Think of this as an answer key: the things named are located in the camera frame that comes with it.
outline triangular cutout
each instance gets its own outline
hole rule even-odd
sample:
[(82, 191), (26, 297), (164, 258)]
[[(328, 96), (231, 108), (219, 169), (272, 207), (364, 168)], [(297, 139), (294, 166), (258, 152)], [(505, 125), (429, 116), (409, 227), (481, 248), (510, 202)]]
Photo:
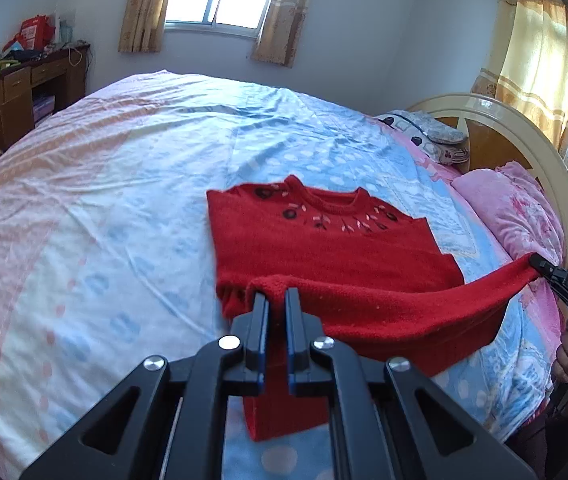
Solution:
[(449, 456), (474, 442), (474, 436), (425, 390), (416, 390), (415, 397), (440, 455)]
[(82, 444), (108, 455), (115, 455), (122, 441), (126, 424), (139, 399), (140, 390), (129, 388), (120, 400), (82, 437)]

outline desk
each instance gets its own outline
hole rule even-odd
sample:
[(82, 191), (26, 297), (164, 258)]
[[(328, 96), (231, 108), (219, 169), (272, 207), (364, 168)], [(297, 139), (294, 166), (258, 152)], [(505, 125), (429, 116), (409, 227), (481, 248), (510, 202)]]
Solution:
[(0, 150), (8, 149), (34, 128), (34, 94), (55, 96), (56, 112), (86, 95), (89, 47), (59, 50), (0, 73)]

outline bed sheet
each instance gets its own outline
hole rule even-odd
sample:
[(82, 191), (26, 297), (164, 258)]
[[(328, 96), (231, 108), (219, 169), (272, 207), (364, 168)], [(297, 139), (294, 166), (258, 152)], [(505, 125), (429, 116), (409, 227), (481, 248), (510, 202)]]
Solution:
[[(147, 355), (183, 358), (226, 332), (207, 189), (289, 173), (363, 186), (426, 216), (466, 281), (509, 261), (419, 153), (317, 98), (168, 72), (122, 80), (38, 127), (0, 159), (0, 475), (17, 478)], [(498, 439), (548, 392), (558, 334), (542, 320), (555, 308), (525, 288), (493, 343), (434, 378)], [(254, 443), (231, 398), (223, 475), (329, 480), (327, 429)]]

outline beige patterned curtain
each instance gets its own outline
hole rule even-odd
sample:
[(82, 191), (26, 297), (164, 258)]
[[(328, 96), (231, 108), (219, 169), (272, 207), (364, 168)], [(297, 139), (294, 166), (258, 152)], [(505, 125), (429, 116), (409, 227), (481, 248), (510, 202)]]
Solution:
[(271, 0), (253, 59), (293, 66), (308, 0)]
[(568, 9), (561, 0), (500, 0), (493, 49), (473, 92), (531, 119), (568, 148)]
[(168, 0), (128, 0), (119, 52), (159, 52), (167, 6)]

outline desk drawer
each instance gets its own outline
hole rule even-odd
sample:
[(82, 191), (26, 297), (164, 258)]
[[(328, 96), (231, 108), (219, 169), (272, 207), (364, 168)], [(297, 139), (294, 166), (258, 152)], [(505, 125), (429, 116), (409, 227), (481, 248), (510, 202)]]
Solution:
[(66, 60), (51, 61), (32, 69), (30, 80), (33, 86), (62, 75), (66, 71)]
[(4, 102), (24, 92), (30, 92), (30, 67), (28, 66), (4, 78)]

